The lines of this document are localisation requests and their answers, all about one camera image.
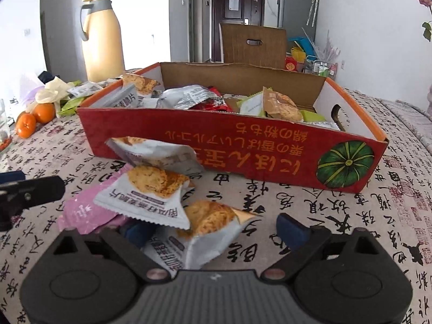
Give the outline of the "white grey packet on table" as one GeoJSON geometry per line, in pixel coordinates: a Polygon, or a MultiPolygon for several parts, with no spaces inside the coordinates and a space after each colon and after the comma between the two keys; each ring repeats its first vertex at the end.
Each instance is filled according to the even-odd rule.
{"type": "Polygon", "coordinates": [[[78,86],[74,86],[71,89],[67,89],[67,93],[73,97],[81,98],[89,97],[102,89],[103,87],[101,87],[101,85],[98,83],[88,81],[78,86]]]}

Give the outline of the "orange mandarin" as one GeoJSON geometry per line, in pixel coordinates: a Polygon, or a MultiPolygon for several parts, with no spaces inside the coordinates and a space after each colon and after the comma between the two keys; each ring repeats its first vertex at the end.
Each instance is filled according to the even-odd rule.
{"type": "Polygon", "coordinates": [[[37,121],[32,114],[22,113],[17,119],[15,131],[19,137],[27,139],[35,132],[36,126],[37,121]]]}
{"type": "Polygon", "coordinates": [[[32,114],[40,124],[47,124],[56,117],[56,109],[53,103],[37,104],[32,114]]]}

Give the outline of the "folded grey patterned blanket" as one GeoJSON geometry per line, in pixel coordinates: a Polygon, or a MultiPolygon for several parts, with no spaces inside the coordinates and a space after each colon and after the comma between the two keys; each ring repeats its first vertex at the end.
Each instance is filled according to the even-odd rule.
{"type": "Polygon", "coordinates": [[[403,101],[380,100],[426,147],[431,146],[431,115],[403,101]]]}

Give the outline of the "brown wooden chair back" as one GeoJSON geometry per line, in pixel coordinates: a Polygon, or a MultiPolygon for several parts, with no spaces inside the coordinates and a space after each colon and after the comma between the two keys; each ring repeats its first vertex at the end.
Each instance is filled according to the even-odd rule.
{"type": "Polygon", "coordinates": [[[221,62],[286,68],[285,29],[243,24],[220,24],[221,62]]]}

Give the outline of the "grey refrigerator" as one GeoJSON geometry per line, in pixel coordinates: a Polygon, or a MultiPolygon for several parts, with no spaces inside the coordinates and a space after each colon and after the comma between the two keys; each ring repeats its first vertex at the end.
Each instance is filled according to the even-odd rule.
{"type": "Polygon", "coordinates": [[[318,0],[278,0],[278,28],[286,30],[287,38],[316,36],[318,0]]]}

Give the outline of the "brown cracker packet in box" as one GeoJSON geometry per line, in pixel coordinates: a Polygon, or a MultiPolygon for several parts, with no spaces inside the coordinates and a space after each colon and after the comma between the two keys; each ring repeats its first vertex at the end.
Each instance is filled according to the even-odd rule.
{"type": "Polygon", "coordinates": [[[265,114],[273,119],[303,121],[303,116],[293,100],[272,88],[263,87],[263,108],[265,114]]]}

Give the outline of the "orange mandarin front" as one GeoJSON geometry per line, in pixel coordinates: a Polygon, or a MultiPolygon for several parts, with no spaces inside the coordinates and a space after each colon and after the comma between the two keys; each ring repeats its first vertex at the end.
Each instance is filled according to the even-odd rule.
{"type": "Polygon", "coordinates": [[[36,126],[37,121],[32,114],[22,113],[17,119],[15,131],[19,137],[27,139],[35,132],[36,126]]]}

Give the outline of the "pink snack packet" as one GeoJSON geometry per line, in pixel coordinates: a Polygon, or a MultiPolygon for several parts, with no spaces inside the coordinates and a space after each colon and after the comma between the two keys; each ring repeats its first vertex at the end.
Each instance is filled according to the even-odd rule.
{"type": "Polygon", "coordinates": [[[100,232],[104,227],[114,228],[124,225],[130,219],[129,217],[96,205],[93,200],[99,192],[110,187],[131,168],[131,165],[125,165],[108,180],[83,190],[67,200],[63,213],[56,222],[59,231],[76,229],[81,235],[87,235],[91,232],[100,232]]]}

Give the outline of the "orange mandarin rear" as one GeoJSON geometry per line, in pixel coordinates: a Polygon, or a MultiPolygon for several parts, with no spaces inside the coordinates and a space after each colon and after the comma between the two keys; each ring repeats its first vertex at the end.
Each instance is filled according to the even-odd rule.
{"type": "Polygon", "coordinates": [[[53,103],[37,104],[32,114],[40,124],[47,124],[56,117],[56,109],[53,103]]]}

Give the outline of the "white cracker packet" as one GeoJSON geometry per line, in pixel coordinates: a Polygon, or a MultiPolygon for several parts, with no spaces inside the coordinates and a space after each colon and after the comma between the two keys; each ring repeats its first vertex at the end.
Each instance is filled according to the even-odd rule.
{"type": "Polygon", "coordinates": [[[144,222],[187,230],[190,221],[182,197],[190,190],[186,175],[151,166],[137,166],[123,173],[94,203],[144,222]]]}
{"type": "Polygon", "coordinates": [[[197,200],[184,208],[190,228],[161,227],[141,251],[172,276],[199,270],[224,253],[257,215],[218,202],[197,200]]]}
{"type": "Polygon", "coordinates": [[[186,176],[204,171],[189,146],[130,136],[112,137],[106,146],[133,167],[152,166],[186,176]]]}

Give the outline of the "red cardboard pumpkin box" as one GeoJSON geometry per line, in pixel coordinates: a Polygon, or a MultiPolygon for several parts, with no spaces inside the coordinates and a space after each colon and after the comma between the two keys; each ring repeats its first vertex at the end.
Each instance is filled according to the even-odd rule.
{"type": "Polygon", "coordinates": [[[112,137],[134,136],[190,146],[206,168],[259,181],[322,190],[361,192],[383,156],[384,131],[330,78],[253,65],[161,62],[140,70],[164,89],[214,86],[223,95],[253,95],[270,87],[301,109],[331,121],[342,110],[342,130],[233,112],[97,107],[121,87],[114,83],[77,110],[93,153],[112,158],[112,137]]]}

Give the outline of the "white cracker packet by box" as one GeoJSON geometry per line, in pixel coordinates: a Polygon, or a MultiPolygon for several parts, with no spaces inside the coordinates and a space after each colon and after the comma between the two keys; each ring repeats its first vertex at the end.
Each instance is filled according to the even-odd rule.
{"type": "Polygon", "coordinates": [[[186,176],[204,171],[189,146],[130,136],[112,137],[106,146],[133,167],[152,166],[186,176]]]}

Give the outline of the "silver red packet in box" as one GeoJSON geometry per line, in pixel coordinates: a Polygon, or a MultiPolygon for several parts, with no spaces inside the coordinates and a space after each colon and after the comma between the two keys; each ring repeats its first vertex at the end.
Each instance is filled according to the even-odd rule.
{"type": "Polygon", "coordinates": [[[200,85],[167,89],[157,100],[157,108],[232,112],[232,108],[214,87],[200,85]]]}

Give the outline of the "dark brown entrance door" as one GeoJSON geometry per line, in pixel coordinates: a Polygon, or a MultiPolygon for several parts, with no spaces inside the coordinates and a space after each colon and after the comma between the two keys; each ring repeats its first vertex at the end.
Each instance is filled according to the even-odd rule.
{"type": "Polygon", "coordinates": [[[212,0],[212,61],[220,62],[220,24],[264,24],[264,0],[212,0]]]}

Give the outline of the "yellow thermos jug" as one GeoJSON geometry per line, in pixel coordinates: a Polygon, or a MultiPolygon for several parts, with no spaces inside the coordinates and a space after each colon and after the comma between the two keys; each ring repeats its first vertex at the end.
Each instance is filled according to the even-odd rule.
{"type": "Polygon", "coordinates": [[[122,34],[111,0],[82,0],[79,21],[87,79],[119,77],[125,70],[122,34]]]}

